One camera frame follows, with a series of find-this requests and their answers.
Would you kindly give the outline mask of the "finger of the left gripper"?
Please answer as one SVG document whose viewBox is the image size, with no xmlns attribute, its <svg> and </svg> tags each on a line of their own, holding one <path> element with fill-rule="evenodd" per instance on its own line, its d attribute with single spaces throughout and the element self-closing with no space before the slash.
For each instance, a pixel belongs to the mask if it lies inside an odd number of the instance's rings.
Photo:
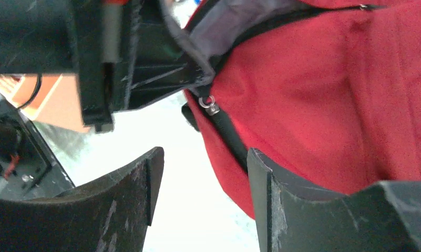
<svg viewBox="0 0 421 252">
<path fill-rule="evenodd" d="M 124 110 L 137 110 L 183 89 L 207 85 L 214 71 L 167 1 L 132 1 Z"/>
</svg>

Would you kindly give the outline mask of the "red student backpack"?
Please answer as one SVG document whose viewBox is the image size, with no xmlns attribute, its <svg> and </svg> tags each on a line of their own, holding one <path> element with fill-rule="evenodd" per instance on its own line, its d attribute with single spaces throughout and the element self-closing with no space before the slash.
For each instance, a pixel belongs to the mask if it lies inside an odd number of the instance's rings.
<svg viewBox="0 0 421 252">
<path fill-rule="evenodd" d="M 210 93 L 247 147 L 344 194 L 421 181 L 421 1 L 203 1 L 187 29 L 229 53 Z"/>
</svg>

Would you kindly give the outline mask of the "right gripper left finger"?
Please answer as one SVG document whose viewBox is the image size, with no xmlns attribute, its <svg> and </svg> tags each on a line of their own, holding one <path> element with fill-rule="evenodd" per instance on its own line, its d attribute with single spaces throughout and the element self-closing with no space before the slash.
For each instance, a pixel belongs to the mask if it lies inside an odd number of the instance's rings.
<svg viewBox="0 0 421 252">
<path fill-rule="evenodd" d="M 55 197 L 0 199 L 0 251 L 142 251 L 164 159 L 155 147 Z"/>
</svg>

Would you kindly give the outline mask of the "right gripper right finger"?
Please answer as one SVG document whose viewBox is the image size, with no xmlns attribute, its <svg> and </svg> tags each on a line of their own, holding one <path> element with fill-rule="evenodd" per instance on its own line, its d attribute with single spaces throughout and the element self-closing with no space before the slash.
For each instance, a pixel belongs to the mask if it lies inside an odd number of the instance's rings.
<svg viewBox="0 0 421 252">
<path fill-rule="evenodd" d="M 421 251 L 421 182 L 380 181 L 343 195 L 257 149 L 247 165 L 261 251 Z"/>
</svg>

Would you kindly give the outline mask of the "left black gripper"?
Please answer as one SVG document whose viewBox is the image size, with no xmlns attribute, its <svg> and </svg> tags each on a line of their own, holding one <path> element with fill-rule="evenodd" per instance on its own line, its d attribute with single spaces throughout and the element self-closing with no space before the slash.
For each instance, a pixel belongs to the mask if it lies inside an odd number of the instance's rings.
<svg viewBox="0 0 421 252">
<path fill-rule="evenodd" d="M 0 75 L 75 74 L 83 123 L 114 128 L 127 90 L 132 1 L 0 1 Z"/>
</svg>

